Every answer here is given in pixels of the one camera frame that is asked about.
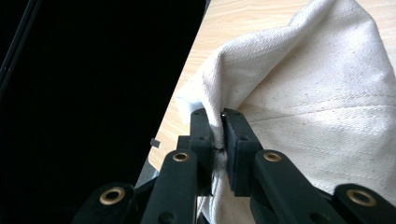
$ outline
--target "light wood surface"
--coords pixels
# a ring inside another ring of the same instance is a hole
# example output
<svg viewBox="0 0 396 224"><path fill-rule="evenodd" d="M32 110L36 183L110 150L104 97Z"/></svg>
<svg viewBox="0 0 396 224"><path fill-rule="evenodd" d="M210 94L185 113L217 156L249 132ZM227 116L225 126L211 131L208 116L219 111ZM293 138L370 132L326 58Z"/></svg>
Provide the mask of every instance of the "light wood surface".
<svg viewBox="0 0 396 224"><path fill-rule="evenodd" d="M220 45L243 34L286 26L292 16L309 0L211 0L189 57L181 72L175 92L195 74L209 54ZM358 0L374 18L393 67L396 66L396 1ZM166 154L177 147L179 135L190 135L190 125L183 124L172 96L152 147L148 162L161 170Z"/></svg>

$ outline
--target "white fabric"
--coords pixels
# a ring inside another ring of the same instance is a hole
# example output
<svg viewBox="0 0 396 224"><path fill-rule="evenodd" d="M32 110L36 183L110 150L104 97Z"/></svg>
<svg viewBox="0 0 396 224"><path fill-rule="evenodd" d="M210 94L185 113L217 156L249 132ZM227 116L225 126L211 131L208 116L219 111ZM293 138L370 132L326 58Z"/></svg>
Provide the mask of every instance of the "white fabric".
<svg viewBox="0 0 396 224"><path fill-rule="evenodd" d="M396 82L373 18L353 0L313 0L288 26L216 49L176 94L179 114L204 107L222 148L220 112L242 112L264 148L285 153L317 188L357 183L396 204ZM217 156L211 223L254 223Z"/></svg>

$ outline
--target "brass grommet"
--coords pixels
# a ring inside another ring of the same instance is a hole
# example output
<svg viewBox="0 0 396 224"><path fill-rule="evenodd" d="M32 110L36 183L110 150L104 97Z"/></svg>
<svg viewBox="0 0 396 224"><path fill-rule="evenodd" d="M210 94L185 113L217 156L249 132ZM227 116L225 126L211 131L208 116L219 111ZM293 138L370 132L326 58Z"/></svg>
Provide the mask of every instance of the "brass grommet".
<svg viewBox="0 0 396 224"><path fill-rule="evenodd" d="M179 152L173 156L174 161L187 161L190 155L184 152Z"/></svg>
<svg viewBox="0 0 396 224"><path fill-rule="evenodd" d="M116 193L117 196L115 196L114 198L113 197L109 198L108 196L110 193ZM104 205L111 205L121 201L124 196L125 196L125 189L120 187L114 187L103 192L102 195L100 196L99 201Z"/></svg>
<svg viewBox="0 0 396 224"><path fill-rule="evenodd" d="M349 189L349 190L346 191L346 195L354 203L358 203L358 204L366 206L366 207L374 207L374 206L376 206L376 199L373 197L373 195L367 193L364 190L361 190L361 189ZM358 197L358 195L362 195L367 200L362 200L361 198Z"/></svg>
<svg viewBox="0 0 396 224"><path fill-rule="evenodd" d="M266 153L264 153L264 158L266 160L268 160L268 161L280 161L280 160L282 160L282 158L278 154L276 154L274 152L266 152Z"/></svg>

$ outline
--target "fabric fold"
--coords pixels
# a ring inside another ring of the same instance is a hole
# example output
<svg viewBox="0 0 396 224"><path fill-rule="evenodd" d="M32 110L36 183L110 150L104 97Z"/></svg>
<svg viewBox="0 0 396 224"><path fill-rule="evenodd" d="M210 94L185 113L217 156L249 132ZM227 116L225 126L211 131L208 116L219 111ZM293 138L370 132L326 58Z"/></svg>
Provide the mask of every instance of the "fabric fold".
<svg viewBox="0 0 396 224"><path fill-rule="evenodd" d="M220 112L237 109L263 147L285 153L315 187L332 193L357 183L396 204L395 75L375 21L356 1L313 0L285 27L230 40L175 100L185 123L205 108L216 148L224 148ZM221 167L204 213L211 223L237 223L229 214L252 221L240 209L248 199L232 196Z"/></svg>

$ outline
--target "black plastic bracket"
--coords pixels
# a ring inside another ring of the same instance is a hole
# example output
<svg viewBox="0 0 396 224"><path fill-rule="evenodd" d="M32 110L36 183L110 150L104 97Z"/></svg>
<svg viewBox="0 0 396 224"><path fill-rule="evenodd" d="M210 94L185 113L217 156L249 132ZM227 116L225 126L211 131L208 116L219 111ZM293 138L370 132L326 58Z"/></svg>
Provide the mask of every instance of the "black plastic bracket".
<svg viewBox="0 0 396 224"><path fill-rule="evenodd" d="M239 111L226 108L222 118L231 189L236 197L249 197L254 155L262 145Z"/></svg>
<svg viewBox="0 0 396 224"><path fill-rule="evenodd" d="M166 155L140 223L195 223L197 162L190 150Z"/></svg>

